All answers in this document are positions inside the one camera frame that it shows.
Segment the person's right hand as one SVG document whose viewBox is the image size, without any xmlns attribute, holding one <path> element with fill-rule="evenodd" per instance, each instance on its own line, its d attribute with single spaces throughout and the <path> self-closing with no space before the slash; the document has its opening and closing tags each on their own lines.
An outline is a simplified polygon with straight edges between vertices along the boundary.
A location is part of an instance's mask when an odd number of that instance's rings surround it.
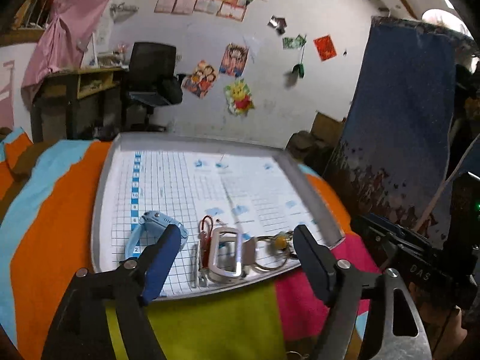
<svg viewBox="0 0 480 360">
<path fill-rule="evenodd" d="M 447 359 L 467 336 L 467 330 L 462 328 L 461 308 L 446 306 L 414 283 L 408 289 L 423 322 L 432 359 Z"/>
</svg>

